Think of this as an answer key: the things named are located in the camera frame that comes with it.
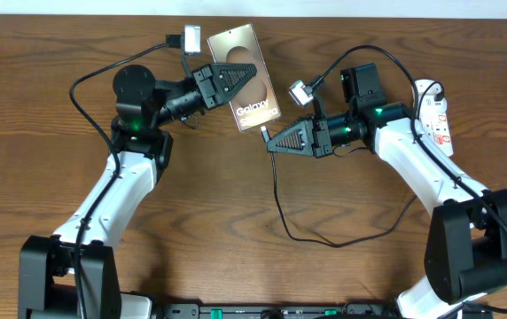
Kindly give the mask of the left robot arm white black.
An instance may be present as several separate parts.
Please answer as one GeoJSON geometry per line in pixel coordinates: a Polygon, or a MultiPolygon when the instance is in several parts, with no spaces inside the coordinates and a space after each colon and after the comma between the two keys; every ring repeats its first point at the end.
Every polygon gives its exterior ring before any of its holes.
{"type": "Polygon", "coordinates": [[[139,204],[168,167],[173,138],[163,126],[228,104],[257,74],[253,64],[204,65],[177,82],[141,65],[113,78],[117,117],[103,174],[76,212],[19,254],[20,318],[157,318],[160,306],[122,292],[114,258],[139,204]]]}

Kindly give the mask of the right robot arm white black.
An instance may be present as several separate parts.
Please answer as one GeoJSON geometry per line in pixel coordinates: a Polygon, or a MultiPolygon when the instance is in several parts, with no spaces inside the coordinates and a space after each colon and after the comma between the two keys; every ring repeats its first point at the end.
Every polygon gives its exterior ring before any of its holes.
{"type": "Polygon", "coordinates": [[[492,191],[472,179],[423,130],[417,113],[390,103],[373,64],[342,71],[349,108],[327,114],[316,87],[296,82],[292,97],[314,112],[275,135],[271,154],[322,158],[361,141],[408,184],[431,218],[425,276],[396,300],[405,318],[492,315],[480,298],[507,287],[507,190],[492,191]]]}

